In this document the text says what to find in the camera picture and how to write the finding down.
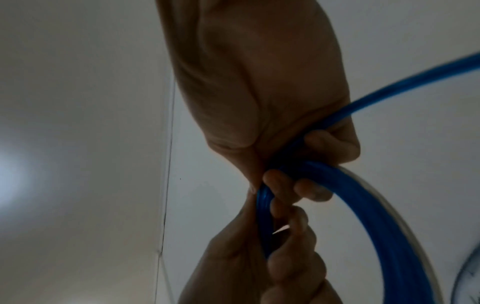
plastic tubing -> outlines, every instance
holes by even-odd
[[[343,168],[320,162],[292,161],[292,154],[304,144],[304,135],[324,130],[351,114],[403,92],[480,69],[480,53],[435,67],[400,80],[349,104],[315,123],[289,143],[270,162],[294,180],[308,178],[338,195],[355,213],[369,234],[380,261],[384,304],[442,304],[434,271],[406,223],[371,186]],[[256,215],[265,257],[272,253],[273,219],[270,203],[274,195],[266,185],[257,194]]]

blue tube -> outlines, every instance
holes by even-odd
[[[480,68],[480,53],[406,78],[373,92],[333,113],[305,130],[270,162],[269,169],[279,169],[297,180],[308,178],[337,194],[355,213],[369,234],[380,260],[384,281],[384,304],[440,304],[435,295],[432,274],[426,273],[425,261],[401,229],[398,219],[364,189],[355,179],[339,168],[319,162],[292,162],[292,154],[304,144],[304,135],[312,130],[324,130],[351,114],[386,98]],[[274,195],[262,185],[257,195],[257,222],[265,256],[272,253],[273,219],[270,203]]]

white wall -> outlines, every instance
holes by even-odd
[[[0,38],[0,302],[153,303],[170,77],[155,2],[3,0]]]
[[[355,100],[390,82],[480,51],[480,2],[321,1],[343,50]],[[480,73],[422,88],[354,116],[362,156],[348,168],[398,209],[430,257],[446,299],[480,241]],[[163,256],[174,299],[207,242],[239,211],[247,183],[208,150],[175,97]],[[381,303],[371,242],[338,199],[301,203],[345,303]]]

blue hose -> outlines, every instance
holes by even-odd
[[[324,130],[351,114],[388,97],[455,75],[480,69],[480,53],[406,78],[373,92],[333,113],[288,144],[277,154],[269,169],[279,169],[294,180],[308,178],[337,194],[355,213],[369,234],[380,260],[384,286],[384,304],[441,304],[441,294],[435,286],[433,273],[426,271],[414,237],[406,235],[405,223],[387,211],[385,204],[373,196],[355,178],[343,170],[313,161],[292,162],[292,155],[304,144],[304,135],[312,130]],[[256,213],[261,245],[265,256],[272,253],[273,219],[270,203],[274,195],[262,185],[257,195]]]

coiled blue tubing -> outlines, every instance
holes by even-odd
[[[324,130],[351,114],[388,97],[480,68],[480,53],[438,66],[386,86],[340,109],[305,130],[270,162],[294,180],[308,178],[338,195],[355,213],[369,234],[380,260],[384,304],[442,304],[434,271],[422,247],[406,223],[371,186],[344,168],[314,161],[294,161],[292,155],[304,144],[304,135]],[[257,194],[256,216],[265,257],[272,253],[273,193],[262,185]]]

